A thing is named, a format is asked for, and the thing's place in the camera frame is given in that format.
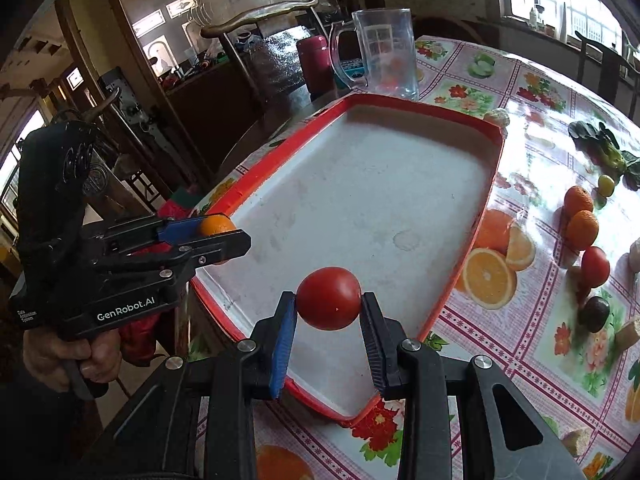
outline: pink thermos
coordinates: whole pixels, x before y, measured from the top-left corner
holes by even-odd
[[[334,88],[329,46],[324,36],[305,38],[296,43],[302,75],[310,94],[323,94]]]

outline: red tomato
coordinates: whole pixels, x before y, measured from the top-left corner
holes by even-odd
[[[596,288],[609,278],[610,265],[607,255],[599,247],[591,246],[584,251],[580,264],[582,282]]]
[[[347,269],[324,267],[308,275],[296,293],[300,317],[320,330],[340,330],[360,313],[360,283]]]

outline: tablecloth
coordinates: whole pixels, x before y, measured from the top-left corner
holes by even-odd
[[[425,343],[442,355],[468,360],[489,355],[560,436],[588,428],[586,452],[577,458],[587,478],[599,479],[629,450],[640,433],[640,345],[621,356],[614,332],[640,314],[628,270],[629,245],[640,236],[640,194],[622,184],[596,200],[600,233],[595,245],[611,262],[611,276],[594,292],[611,314],[603,330],[577,335],[575,295],[567,277],[578,255],[565,247],[566,190],[597,186],[599,169],[575,149],[567,126],[575,120],[604,122],[621,148],[640,154],[640,130],[596,94],[559,73],[492,48],[423,36],[416,41],[420,101],[482,118],[505,108],[511,124],[492,189],[492,213],[481,234],[491,238],[505,221],[519,225],[533,244],[534,259],[514,274],[508,301],[487,310],[456,287]],[[258,160],[294,133],[299,123],[251,154],[194,210],[209,207]],[[490,240],[500,245],[500,240]],[[454,478],[462,478],[460,428],[449,402]],[[204,421],[206,403],[201,408]],[[380,401],[354,428],[319,417],[287,394],[254,406],[261,480],[395,479],[404,404]],[[204,435],[204,422],[200,437]]]

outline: avocado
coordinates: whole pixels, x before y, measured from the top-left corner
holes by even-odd
[[[578,311],[578,323],[583,325],[589,332],[596,333],[609,318],[610,307],[607,300],[599,296],[589,298],[589,301]]]

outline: clear plastic jug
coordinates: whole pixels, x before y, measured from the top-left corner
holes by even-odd
[[[329,46],[334,72],[349,88],[405,99],[418,98],[414,29],[409,9],[357,10],[353,21],[334,23]],[[340,64],[338,39],[355,30],[360,43],[364,76],[350,77]]]

